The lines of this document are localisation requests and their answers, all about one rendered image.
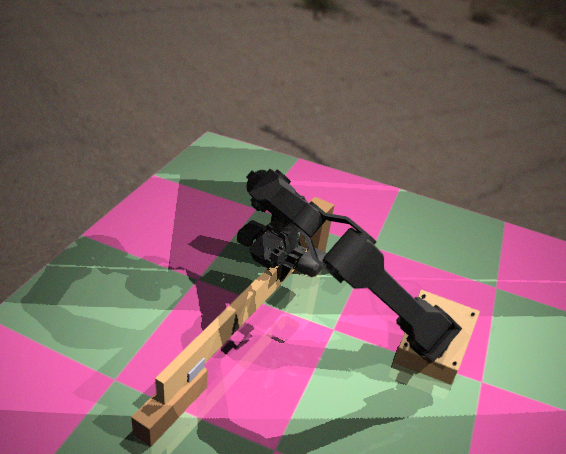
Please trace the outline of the long wooden rail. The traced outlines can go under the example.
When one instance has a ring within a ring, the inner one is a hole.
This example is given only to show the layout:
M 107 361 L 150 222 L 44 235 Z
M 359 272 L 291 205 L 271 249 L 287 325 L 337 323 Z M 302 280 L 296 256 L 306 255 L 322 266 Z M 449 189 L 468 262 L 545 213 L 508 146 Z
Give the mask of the long wooden rail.
M 282 265 L 267 268 L 228 308 L 166 368 L 155 377 L 157 400 L 166 404 L 188 382 L 188 373 L 205 358 L 205 363 L 233 333 L 269 298 L 281 282 Z

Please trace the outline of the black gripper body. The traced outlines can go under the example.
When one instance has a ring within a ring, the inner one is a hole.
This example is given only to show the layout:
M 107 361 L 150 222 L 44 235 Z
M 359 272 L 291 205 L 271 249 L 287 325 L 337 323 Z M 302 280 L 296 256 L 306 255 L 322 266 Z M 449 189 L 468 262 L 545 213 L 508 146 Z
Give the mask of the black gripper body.
M 298 236 L 298 231 L 294 227 L 283 227 L 277 225 L 272 221 L 268 224 L 272 226 L 272 229 L 275 233 L 279 234 L 280 232 L 284 233 L 288 241 L 290 243 L 290 252 L 287 254 L 286 261 L 297 265 L 300 272 L 307 274 L 311 277 L 316 277 L 317 274 L 323 269 L 313 258 L 311 257 L 309 249 L 306 251 L 305 247 L 297 245 L 300 241 L 300 237 Z M 242 227 L 237 233 L 237 242 L 249 247 L 253 244 L 254 239 L 258 239 L 258 237 L 264 234 L 266 226 L 260 224 L 254 220 L 248 222 L 244 227 Z M 327 254 L 317 248 L 315 248 L 318 259 L 324 264 L 323 257 Z M 306 252 L 305 252 L 306 251 Z

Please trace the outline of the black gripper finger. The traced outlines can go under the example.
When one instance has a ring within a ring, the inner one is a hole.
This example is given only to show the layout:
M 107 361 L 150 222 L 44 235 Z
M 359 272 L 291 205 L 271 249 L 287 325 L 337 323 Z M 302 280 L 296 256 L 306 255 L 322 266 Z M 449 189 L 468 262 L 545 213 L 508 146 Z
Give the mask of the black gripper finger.
M 281 281 L 281 282 L 286 278 L 286 276 L 288 275 L 288 273 L 290 272 L 290 270 L 291 270 L 291 269 L 292 269 L 292 270 L 295 269 L 295 268 L 298 266 L 298 264 L 297 264 L 297 265 L 294 265 L 294 264 L 292 264 L 292 263 L 290 263 L 290 262 L 288 262 L 288 261 L 285 260 L 285 261 L 283 262 L 282 266 L 283 266 L 283 267 L 282 267 L 282 272 L 281 272 L 281 276 L 280 276 L 280 281 Z

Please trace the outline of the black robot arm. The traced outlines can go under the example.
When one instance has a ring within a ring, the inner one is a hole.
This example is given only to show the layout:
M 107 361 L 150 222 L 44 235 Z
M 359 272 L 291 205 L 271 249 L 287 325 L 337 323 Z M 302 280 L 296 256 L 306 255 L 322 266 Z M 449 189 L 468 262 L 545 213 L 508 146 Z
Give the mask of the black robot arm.
M 369 233 L 349 217 L 326 213 L 312 201 L 309 203 L 278 169 L 251 170 L 246 178 L 251 206 L 264 213 L 268 210 L 277 225 L 294 227 L 305 237 L 313 260 L 337 281 L 345 280 L 354 289 L 368 289 L 390 307 L 398 315 L 396 324 L 408 335 L 410 349 L 432 362 L 444 355 L 463 328 L 440 306 L 433 307 L 420 297 L 413 298 L 384 270 L 384 255 Z M 353 228 L 349 228 L 323 257 L 324 265 L 310 237 L 326 219 L 350 224 Z M 272 226 L 266 225 L 264 234 L 249 250 L 253 260 L 264 267 L 279 267 L 287 259 L 290 243 L 284 233 L 277 234 Z

